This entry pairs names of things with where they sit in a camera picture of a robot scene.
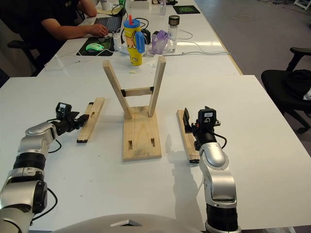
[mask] hand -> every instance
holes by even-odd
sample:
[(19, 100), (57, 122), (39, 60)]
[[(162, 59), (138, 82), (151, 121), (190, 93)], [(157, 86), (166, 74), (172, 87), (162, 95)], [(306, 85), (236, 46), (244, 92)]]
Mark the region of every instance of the hand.
[(108, 35), (108, 29), (102, 24), (94, 24), (94, 25), (89, 25), (89, 32), (90, 34), (94, 36), (106, 36)]

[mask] blue handle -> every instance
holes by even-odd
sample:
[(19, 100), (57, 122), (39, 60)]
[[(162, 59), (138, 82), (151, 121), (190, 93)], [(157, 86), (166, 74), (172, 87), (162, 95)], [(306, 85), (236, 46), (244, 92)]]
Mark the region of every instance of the blue handle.
[(142, 32), (135, 33), (136, 48), (139, 53), (145, 52), (145, 37)]

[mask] laptop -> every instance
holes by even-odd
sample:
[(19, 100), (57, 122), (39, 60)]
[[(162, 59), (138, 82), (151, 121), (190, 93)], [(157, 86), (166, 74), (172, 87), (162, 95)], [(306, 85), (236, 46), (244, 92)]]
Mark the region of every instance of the laptop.
[(109, 33), (116, 33), (120, 32), (122, 17), (113, 16), (113, 17), (97, 18), (94, 24), (96, 23), (106, 26)]

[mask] chair armrest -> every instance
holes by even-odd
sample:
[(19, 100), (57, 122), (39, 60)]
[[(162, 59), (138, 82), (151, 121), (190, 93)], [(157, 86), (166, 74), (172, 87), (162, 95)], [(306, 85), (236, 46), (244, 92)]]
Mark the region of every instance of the chair armrest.
[(20, 40), (12, 40), (7, 44), (7, 46), (12, 49), (22, 49), (22, 50), (34, 50), (35, 49), (29, 43), (20, 41)]
[(307, 48), (296, 48), (296, 47), (291, 47), (290, 51), (293, 52), (294, 54), (300, 54), (300, 55), (307, 55), (311, 56), (311, 49)]
[(290, 51), (294, 53), (294, 56), (286, 69), (286, 71), (289, 72), (292, 72), (295, 69), (296, 65), (304, 55), (311, 55), (311, 49), (291, 47)]

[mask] gray floor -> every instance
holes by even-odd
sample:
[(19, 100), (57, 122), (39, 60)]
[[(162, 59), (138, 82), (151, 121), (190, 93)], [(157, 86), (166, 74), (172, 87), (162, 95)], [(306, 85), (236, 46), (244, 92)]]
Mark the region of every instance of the gray floor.
[[(286, 69), (293, 55), (290, 47), (311, 48), (311, 9), (258, 0), (195, 1), (243, 74), (254, 74), (260, 82), (263, 71)], [(311, 57), (304, 57), (297, 68), (311, 69)], [(293, 130), (301, 127), (291, 116), (285, 118)], [(311, 130), (297, 136), (311, 154)], [(311, 232), (311, 227), (295, 229)]]

